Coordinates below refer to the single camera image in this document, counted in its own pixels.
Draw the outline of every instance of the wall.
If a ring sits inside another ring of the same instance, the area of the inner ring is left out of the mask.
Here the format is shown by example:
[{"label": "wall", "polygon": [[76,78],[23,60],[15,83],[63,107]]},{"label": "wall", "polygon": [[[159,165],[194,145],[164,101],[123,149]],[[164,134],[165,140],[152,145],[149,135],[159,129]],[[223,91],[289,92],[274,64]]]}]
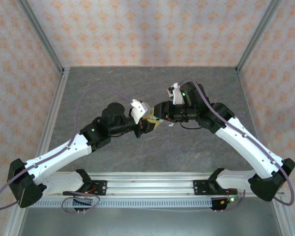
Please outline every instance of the wall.
[{"label": "wall", "polygon": [[295,0],[281,2],[241,79],[260,139],[295,161]]},{"label": "wall", "polygon": [[29,2],[65,67],[235,67],[270,0]]},{"label": "wall", "polygon": [[[59,75],[15,0],[0,0],[0,188],[9,164],[33,158]],[[15,199],[10,190],[0,206]],[[0,235],[10,211],[0,211]]]}]

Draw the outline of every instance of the purple cable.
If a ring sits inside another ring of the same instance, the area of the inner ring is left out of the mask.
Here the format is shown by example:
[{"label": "purple cable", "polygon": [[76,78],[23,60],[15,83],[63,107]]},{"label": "purple cable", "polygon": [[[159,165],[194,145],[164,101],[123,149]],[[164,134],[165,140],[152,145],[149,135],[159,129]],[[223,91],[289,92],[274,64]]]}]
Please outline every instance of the purple cable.
[{"label": "purple cable", "polygon": [[[20,177],[22,174],[24,174],[25,172],[27,172],[27,171],[33,169],[35,166],[38,166],[38,165],[40,165],[40,164],[42,164],[42,163],[44,163],[44,162],[46,162],[46,161],[49,161],[49,160],[55,158],[56,156],[59,156],[59,155],[62,154],[65,150],[67,150],[67,148],[69,148],[69,147],[71,146],[71,144],[72,144],[73,141],[74,141],[75,135],[76,135],[76,133],[77,133],[77,127],[78,127],[78,126],[77,126],[77,123],[78,123],[78,113],[79,113],[79,108],[80,108],[80,106],[81,106],[81,103],[82,103],[84,97],[85,97],[88,93],[94,91],[95,89],[108,89],[108,90],[114,92],[115,94],[119,95],[120,97],[122,97],[122,98],[125,99],[126,101],[128,101],[128,102],[132,102],[132,100],[130,100],[129,98],[123,96],[121,93],[119,93],[119,92],[117,92],[116,90],[114,90],[114,89],[112,89],[112,88],[109,88],[109,87],[107,87],[107,86],[95,86],[95,87],[92,87],[92,88],[90,88],[89,90],[87,90],[85,93],[83,93],[83,95],[82,95],[82,97],[81,97],[81,99],[80,99],[80,101],[79,101],[79,103],[78,103],[78,106],[77,106],[77,109],[76,109],[76,113],[75,113],[75,117],[74,117],[74,132],[73,132],[72,138],[70,139],[68,145],[67,145],[66,147],[64,147],[63,149],[61,149],[59,152],[55,153],[54,155],[51,155],[50,157],[48,157],[48,158],[46,158],[46,159],[44,159],[44,160],[41,160],[41,161],[39,161],[39,162],[36,162],[34,165],[29,166],[29,167],[27,167],[26,169],[24,169],[24,170],[22,170],[21,172],[19,172],[16,176],[14,176],[14,177],[13,177],[12,179],[10,179],[6,184],[3,185],[3,187],[0,189],[0,194],[1,194],[1,193],[7,188],[7,186],[9,186],[14,180],[16,180],[16,179],[17,179],[18,177]],[[9,204],[9,205],[6,205],[6,206],[3,206],[3,207],[0,207],[0,210],[7,209],[7,208],[9,208],[9,207],[11,207],[11,206],[13,206],[13,205],[15,205],[15,204],[17,204],[17,201],[15,201],[15,202],[13,202],[13,203],[11,203],[11,204]]]},{"label": "purple cable", "polygon": [[[201,96],[202,100],[205,102],[206,106],[210,109],[210,111],[212,111],[213,114],[215,114],[221,121],[223,121],[225,124],[227,124],[230,128],[232,128],[233,130],[237,131],[239,134],[241,134],[242,136],[245,136],[246,134],[244,132],[242,132],[240,129],[236,128],[235,126],[233,126],[232,124],[230,124],[229,122],[227,122],[227,120],[225,120],[223,117],[221,117],[212,107],[211,105],[208,103],[208,101],[206,100],[204,94],[202,93],[201,89],[199,88],[198,84],[194,81],[191,80],[193,82],[193,84],[195,85],[199,95]],[[248,140],[250,140],[254,145],[256,145],[269,159],[270,161],[282,172],[284,178],[286,179],[286,182],[290,188],[290,192],[291,192],[291,201],[289,203],[286,203],[280,199],[278,199],[277,197],[274,197],[274,199],[276,201],[278,201],[279,203],[286,205],[286,206],[291,206],[294,203],[294,189],[292,186],[292,183],[288,177],[288,175],[286,174],[286,172],[284,171],[284,169],[273,159],[273,157],[266,151],[264,150],[264,148],[258,144],[253,138],[251,138],[250,136],[246,135],[246,138]]]},{"label": "purple cable", "polygon": [[[68,191],[68,192],[69,192],[69,193],[73,193],[73,194],[77,194],[77,195],[83,195],[83,196],[90,196],[90,197],[93,196],[93,197],[96,197],[96,198],[98,199],[98,201],[97,201],[96,204],[94,204],[92,207],[88,208],[87,210],[83,210],[83,213],[87,213],[88,211],[94,209],[94,208],[100,203],[100,198],[99,198],[97,195],[95,195],[95,194],[91,194],[91,193],[80,193],[80,192],[75,192],[75,191]],[[64,202],[65,202],[66,200],[69,200],[69,199],[75,199],[75,200],[91,200],[90,198],[78,198],[78,197],[68,197],[68,198],[64,199],[64,200],[62,201],[62,204],[61,204],[61,209],[62,209],[62,211],[63,211],[64,213],[67,213],[67,214],[70,214],[70,215],[79,214],[80,211],[69,212],[69,211],[66,211],[66,210],[64,209],[64,207],[63,207]]]}]

